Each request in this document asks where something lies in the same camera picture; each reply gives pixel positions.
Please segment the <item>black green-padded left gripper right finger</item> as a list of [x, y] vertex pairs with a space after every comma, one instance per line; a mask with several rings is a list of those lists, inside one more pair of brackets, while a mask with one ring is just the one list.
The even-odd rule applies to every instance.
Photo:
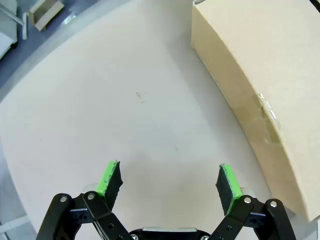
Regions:
[[296, 238], [283, 203], [276, 198], [263, 203], [243, 193], [230, 165], [219, 166], [215, 186], [224, 218], [208, 237], [210, 240], [234, 240], [243, 227], [252, 228], [259, 240]]

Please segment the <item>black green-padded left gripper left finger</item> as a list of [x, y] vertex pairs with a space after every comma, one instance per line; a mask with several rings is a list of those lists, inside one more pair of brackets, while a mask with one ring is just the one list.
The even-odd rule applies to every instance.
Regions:
[[112, 212], [123, 181], [120, 163], [111, 161], [95, 191], [73, 198], [58, 193], [53, 198], [42, 221], [37, 240], [74, 240], [84, 224], [93, 224], [103, 240], [132, 240], [120, 220]]

